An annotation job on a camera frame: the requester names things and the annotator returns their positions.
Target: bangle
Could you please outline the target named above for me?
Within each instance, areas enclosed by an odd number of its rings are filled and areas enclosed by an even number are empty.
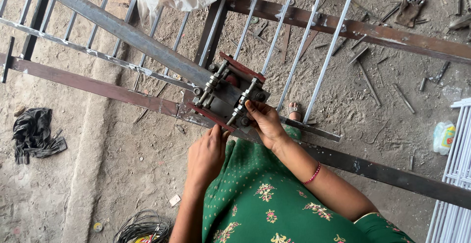
[[[303,184],[306,185],[306,184],[308,184],[309,182],[311,182],[311,181],[317,176],[317,174],[319,173],[319,169],[321,169],[321,163],[320,163],[320,162],[318,162],[317,169],[316,169],[316,171],[315,171],[315,174],[312,175],[312,178],[311,178],[310,180],[306,181],[306,182],[303,182]]]

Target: black cable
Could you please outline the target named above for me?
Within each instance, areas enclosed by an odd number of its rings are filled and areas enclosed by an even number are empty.
[[[113,243],[133,243],[138,238],[151,235],[151,243],[164,243],[168,241],[170,226],[170,219],[159,216],[154,210],[145,209],[122,224],[113,238]]]

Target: green clothing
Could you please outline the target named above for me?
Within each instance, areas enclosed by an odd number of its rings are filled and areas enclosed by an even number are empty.
[[[301,132],[286,126],[296,139]],[[355,223],[327,209],[266,147],[230,141],[204,197],[207,243],[411,243],[379,213]]]

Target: red metal plate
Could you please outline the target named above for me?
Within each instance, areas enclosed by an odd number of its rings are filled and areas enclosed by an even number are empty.
[[[229,61],[229,70],[234,72],[238,77],[242,77],[248,82],[251,82],[252,78],[256,77],[260,80],[260,83],[265,83],[266,78],[262,74],[252,71],[248,67],[232,59],[229,55],[223,52],[220,52],[219,55],[222,59],[226,59]]]

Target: dusty ground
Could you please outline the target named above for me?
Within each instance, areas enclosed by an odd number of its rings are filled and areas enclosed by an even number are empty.
[[[101,2],[91,1],[98,5]],[[269,1],[283,3],[285,0]],[[356,1],[381,17],[395,5],[391,1],[399,0]],[[17,21],[23,2],[10,0],[4,17]],[[35,3],[33,0],[26,25],[31,20]],[[124,3],[125,0],[110,0],[107,10],[123,18],[126,12]],[[296,0],[295,6],[309,10],[313,3],[314,0]],[[339,15],[343,3],[344,0],[325,0],[320,11]],[[455,6],[455,0],[427,0],[419,17],[427,18],[429,22],[413,29],[394,24],[393,18],[388,23],[396,29],[464,43],[467,31],[442,33],[445,25],[456,18],[453,15]],[[463,9],[468,7],[469,0],[464,0]],[[63,36],[70,13],[66,7],[56,4],[47,32]],[[183,15],[182,12],[164,9],[155,38],[172,47]],[[194,58],[206,15],[205,10],[193,12],[184,31],[178,52],[189,59]],[[361,11],[350,8],[349,18],[358,19],[360,16]],[[238,41],[242,31],[236,24],[244,24],[245,20],[244,15],[228,14],[219,50],[235,52],[230,40]],[[131,23],[142,29],[138,18]],[[276,26],[277,23],[269,22],[262,37],[270,42]],[[78,16],[70,40],[85,45],[91,27],[90,22]],[[149,29],[144,27],[143,30],[148,32]],[[303,31],[298,27],[291,28],[285,64],[280,63],[278,53],[272,56],[264,88],[272,93],[268,102],[273,106],[279,101]],[[4,25],[0,25],[0,32],[3,36],[16,37],[13,54],[18,55],[25,35]],[[278,38],[278,47],[282,46],[283,34],[282,31]],[[115,40],[99,30],[93,48],[110,53]],[[314,45],[330,40],[331,35],[321,33],[314,39],[297,65],[287,102],[296,100],[304,107],[309,104],[328,49],[327,46],[314,49]],[[408,169],[409,156],[413,155],[413,172],[441,179],[446,156],[432,151],[433,128],[440,121],[456,122],[457,118],[457,112],[449,108],[451,101],[444,97],[442,90],[447,85],[456,86],[463,90],[462,97],[467,96],[465,90],[471,83],[469,67],[451,64],[440,84],[428,83],[425,91],[419,92],[422,73],[436,74],[443,65],[442,61],[368,44],[369,51],[363,56],[362,65],[381,101],[381,107],[377,107],[372,96],[358,95],[354,89],[354,80],[361,77],[361,72],[358,66],[346,64],[353,43],[346,42],[333,57],[332,68],[327,70],[311,114],[311,118],[317,119],[317,127],[341,134],[342,141],[337,144],[312,136],[306,136],[305,140],[402,170]],[[4,38],[0,51],[4,53],[6,47]],[[129,47],[123,49],[122,59],[135,64],[139,62],[140,52]],[[239,61],[261,71],[267,52],[268,47],[247,36]],[[376,69],[375,63],[386,55],[389,58]],[[135,72],[45,40],[38,41],[32,60],[126,88],[133,88],[137,77]],[[146,60],[145,66],[163,70],[163,66],[154,60]],[[404,106],[392,83],[398,84],[415,114]],[[142,77],[138,89],[154,94],[162,85],[156,79]],[[186,150],[205,131],[203,128],[154,112],[148,112],[135,124],[141,108],[15,71],[10,71],[7,84],[0,86],[0,96],[0,152],[4,154],[0,157],[0,239],[5,242],[69,242],[70,236],[76,235],[77,242],[111,241],[121,223],[137,209],[151,208],[169,218],[176,216],[178,207],[171,207],[168,199],[182,193]],[[160,96],[175,102],[182,98],[180,89],[174,86],[167,86]],[[9,139],[15,120],[13,110],[20,104],[52,108],[52,130],[64,129],[68,149],[47,159],[32,159],[29,165],[16,165],[13,141]],[[360,140],[363,135],[363,140],[372,141],[386,122],[374,144]],[[187,133],[181,134],[174,124],[184,127]],[[144,157],[143,161],[139,160],[140,156]],[[417,242],[425,241],[434,200],[354,174],[338,173],[364,192],[386,218]],[[103,232],[89,233],[91,223],[96,221],[104,224]],[[19,234],[13,233],[14,228],[19,228]]]

